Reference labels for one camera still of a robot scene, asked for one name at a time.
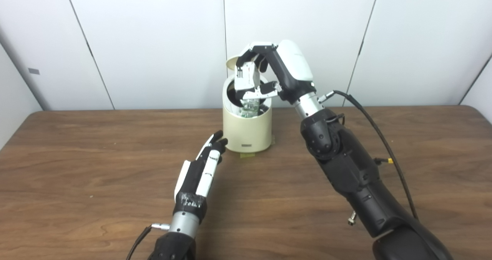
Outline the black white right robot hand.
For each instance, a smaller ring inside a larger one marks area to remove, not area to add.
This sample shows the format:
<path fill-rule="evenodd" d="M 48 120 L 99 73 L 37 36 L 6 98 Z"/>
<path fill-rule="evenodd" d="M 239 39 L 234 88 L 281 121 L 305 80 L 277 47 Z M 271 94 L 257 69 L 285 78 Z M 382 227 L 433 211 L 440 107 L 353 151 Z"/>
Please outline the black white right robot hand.
<path fill-rule="evenodd" d="M 260 72 L 271 67 L 281 87 L 279 97 L 292 105 L 302 96 L 316 92 L 309 64 L 293 41 L 252 42 L 239 54 L 235 66 L 242 68 L 247 62 L 253 62 Z"/>

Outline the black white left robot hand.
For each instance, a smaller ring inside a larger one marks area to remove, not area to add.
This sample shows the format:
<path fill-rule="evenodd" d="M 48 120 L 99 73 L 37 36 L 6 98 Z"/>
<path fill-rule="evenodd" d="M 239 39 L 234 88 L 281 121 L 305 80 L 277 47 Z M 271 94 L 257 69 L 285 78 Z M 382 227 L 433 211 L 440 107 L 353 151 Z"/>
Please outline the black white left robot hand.
<path fill-rule="evenodd" d="M 174 191 L 173 214 L 186 212 L 197 216 L 202 223 L 207 213 L 207 196 L 214 181 L 218 164 L 223 160 L 228 139 L 223 131 L 212 134 L 200 149 L 196 158 L 183 162 Z"/>

